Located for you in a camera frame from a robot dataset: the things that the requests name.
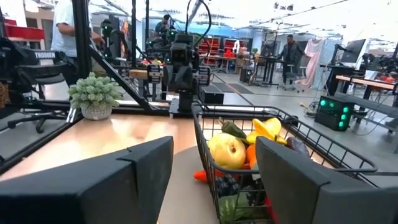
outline wire basket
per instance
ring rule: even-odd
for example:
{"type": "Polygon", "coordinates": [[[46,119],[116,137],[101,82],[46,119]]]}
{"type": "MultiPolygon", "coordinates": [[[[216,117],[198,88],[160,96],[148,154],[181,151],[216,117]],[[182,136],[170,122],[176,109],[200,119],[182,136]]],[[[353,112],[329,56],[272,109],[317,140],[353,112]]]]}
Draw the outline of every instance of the wire basket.
{"type": "Polygon", "coordinates": [[[193,110],[195,134],[200,159],[206,173],[217,217],[222,224],[271,224],[275,223],[275,214],[272,214],[272,207],[267,200],[266,191],[261,180],[253,179],[255,175],[259,176],[258,170],[229,170],[215,164],[207,146],[207,141],[215,134],[221,133],[219,117],[222,117],[225,121],[233,122],[246,134],[253,131],[252,120],[254,118],[261,121],[279,118],[283,127],[280,135],[285,139],[289,136],[294,136],[303,141],[313,161],[376,186],[363,175],[363,173],[377,171],[377,167],[371,161],[304,124],[297,117],[277,108],[270,106],[226,105],[194,105],[193,108],[201,108],[201,110],[196,110],[200,111],[197,113],[193,110]],[[225,196],[223,191],[220,191],[220,188],[222,188],[220,184],[223,184],[220,179],[227,182],[236,182],[233,190],[229,191],[229,194],[233,195],[225,196]],[[226,202],[221,199],[229,196],[232,196],[234,203],[228,205],[227,207],[229,208],[225,208],[226,202]]]}
{"type": "Polygon", "coordinates": [[[0,109],[6,106],[8,99],[8,85],[0,83],[0,109]]]}

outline man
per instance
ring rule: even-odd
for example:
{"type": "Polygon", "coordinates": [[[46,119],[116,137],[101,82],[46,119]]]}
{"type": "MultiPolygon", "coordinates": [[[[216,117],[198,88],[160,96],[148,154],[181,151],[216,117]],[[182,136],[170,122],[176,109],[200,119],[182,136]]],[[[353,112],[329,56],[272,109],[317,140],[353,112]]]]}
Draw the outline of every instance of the man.
{"type": "MultiPolygon", "coordinates": [[[[92,29],[91,15],[89,15],[89,27],[92,29]]],[[[101,36],[95,32],[91,32],[91,37],[97,44],[104,43],[101,36]]],[[[71,0],[61,0],[55,6],[51,50],[64,52],[67,56],[67,60],[74,65],[77,64],[75,20],[73,18],[71,0]]],[[[79,78],[76,73],[72,74],[72,72],[63,75],[68,86],[75,84],[79,78]]]]}
{"type": "Polygon", "coordinates": [[[300,44],[294,41],[292,34],[289,34],[287,36],[287,44],[285,44],[283,51],[277,57],[277,59],[281,59],[283,57],[284,61],[286,61],[286,63],[284,63],[283,73],[282,73],[284,85],[286,85],[286,73],[290,72],[290,69],[292,69],[293,73],[299,72],[299,66],[300,66],[299,64],[303,56],[306,55],[303,49],[301,48],[300,44]]]}
{"type": "Polygon", "coordinates": [[[170,15],[164,15],[162,21],[158,22],[155,27],[155,32],[160,33],[169,24],[170,15]]]}

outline office chair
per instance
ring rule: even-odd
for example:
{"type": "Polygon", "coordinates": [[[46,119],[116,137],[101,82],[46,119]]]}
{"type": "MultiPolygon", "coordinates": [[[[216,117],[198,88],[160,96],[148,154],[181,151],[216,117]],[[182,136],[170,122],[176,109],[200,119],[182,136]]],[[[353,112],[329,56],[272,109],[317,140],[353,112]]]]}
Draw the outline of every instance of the office chair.
{"type": "MultiPolygon", "coordinates": [[[[32,52],[29,52],[30,49],[24,49],[24,51],[28,52],[28,55],[32,52]]],[[[60,60],[61,55],[60,52],[53,52],[56,55],[56,58],[53,59],[53,65],[31,65],[32,63],[28,63],[28,65],[18,65],[16,66],[17,76],[19,77],[19,92],[22,93],[37,93],[39,99],[35,99],[34,97],[25,97],[23,100],[26,102],[33,102],[37,100],[45,100],[43,86],[51,85],[56,83],[64,82],[65,79],[62,75],[62,71],[68,69],[69,65],[63,63],[60,60]]],[[[12,121],[8,121],[7,125],[9,128],[15,128],[17,124],[27,121],[39,121],[36,124],[37,133],[43,133],[43,124],[46,120],[49,119],[57,119],[64,120],[67,118],[67,111],[50,111],[46,109],[41,110],[22,110],[24,114],[28,114],[29,116],[26,118],[15,119],[12,121]]]]}
{"type": "Polygon", "coordinates": [[[302,87],[300,87],[300,85],[296,84],[295,82],[297,80],[307,78],[307,76],[305,74],[305,69],[307,68],[309,61],[310,61],[310,57],[303,57],[301,59],[300,67],[298,68],[301,71],[298,73],[293,72],[294,65],[287,65],[290,68],[290,72],[286,73],[286,79],[288,81],[292,81],[293,83],[291,85],[283,86],[282,88],[284,90],[296,90],[297,93],[300,93],[301,91],[304,92],[304,89],[302,87]]]}

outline gray floor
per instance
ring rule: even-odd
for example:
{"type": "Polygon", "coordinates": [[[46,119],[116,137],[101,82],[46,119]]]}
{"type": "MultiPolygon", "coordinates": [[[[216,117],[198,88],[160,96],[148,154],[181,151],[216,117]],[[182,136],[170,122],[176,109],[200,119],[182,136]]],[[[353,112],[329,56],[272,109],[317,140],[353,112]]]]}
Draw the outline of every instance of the gray floor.
{"type": "MultiPolygon", "coordinates": [[[[239,83],[239,77],[235,74],[217,74],[214,82],[226,83],[239,83]]],[[[280,83],[280,75],[276,75],[274,82],[280,83]]],[[[225,104],[229,105],[248,105],[249,103],[258,106],[274,106],[287,113],[294,114],[304,121],[309,126],[313,126],[316,130],[323,133],[340,144],[350,148],[351,150],[367,157],[373,161],[382,171],[398,172],[398,154],[393,154],[393,138],[394,134],[388,134],[384,128],[375,128],[374,124],[366,124],[362,122],[359,126],[352,124],[352,129],[346,132],[334,132],[322,125],[314,123],[312,118],[305,116],[303,108],[300,107],[301,103],[309,105],[311,102],[319,98],[322,94],[321,91],[305,89],[303,93],[295,91],[284,91],[276,87],[258,87],[258,86],[245,86],[254,94],[242,94],[242,97],[236,97],[235,93],[225,94],[225,104]]],[[[67,99],[67,86],[65,83],[46,86],[45,93],[48,99],[51,100],[64,100],[67,99]]],[[[130,99],[129,96],[124,96],[125,100],[130,99]]],[[[388,98],[384,101],[385,104],[391,105],[392,99],[388,98]]],[[[6,125],[9,119],[20,118],[22,115],[15,114],[4,120],[0,120],[0,128],[6,125]]],[[[383,114],[377,114],[376,120],[388,120],[383,114]]],[[[49,132],[54,130],[57,126],[61,125],[62,121],[47,121],[45,124],[45,131],[49,132]]],[[[34,129],[34,123],[22,123],[15,129],[9,129],[0,134],[0,142],[3,146],[8,146],[5,151],[4,147],[0,149],[0,154],[4,157],[9,156],[13,152],[18,151],[22,147],[30,144],[35,139],[44,134],[37,134],[34,129]]],[[[398,185],[398,177],[371,177],[372,180],[377,182],[380,186],[398,185]]]]}

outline black chair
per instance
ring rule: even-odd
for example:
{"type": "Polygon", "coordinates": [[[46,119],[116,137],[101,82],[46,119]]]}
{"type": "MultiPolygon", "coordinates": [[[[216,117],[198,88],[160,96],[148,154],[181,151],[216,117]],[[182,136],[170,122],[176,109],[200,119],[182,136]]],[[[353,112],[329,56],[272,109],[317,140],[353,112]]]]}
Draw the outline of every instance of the black chair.
{"type": "MultiPolygon", "coordinates": [[[[33,97],[25,98],[27,102],[44,101],[45,95],[43,86],[64,82],[65,79],[62,75],[69,65],[63,63],[60,59],[59,52],[53,52],[56,56],[53,59],[53,65],[18,65],[17,75],[21,86],[24,86],[22,92],[35,92],[39,95],[39,99],[33,97]]],[[[15,119],[8,121],[9,128],[15,128],[17,124],[27,121],[39,121],[36,124],[37,133],[43,133],[43,124],[46,120],[57,119],[65,120],[67,118],[67,111],[52,111],[52,110],[24,110],[24,114],[29,114],[29,117],[15,119]]]]}

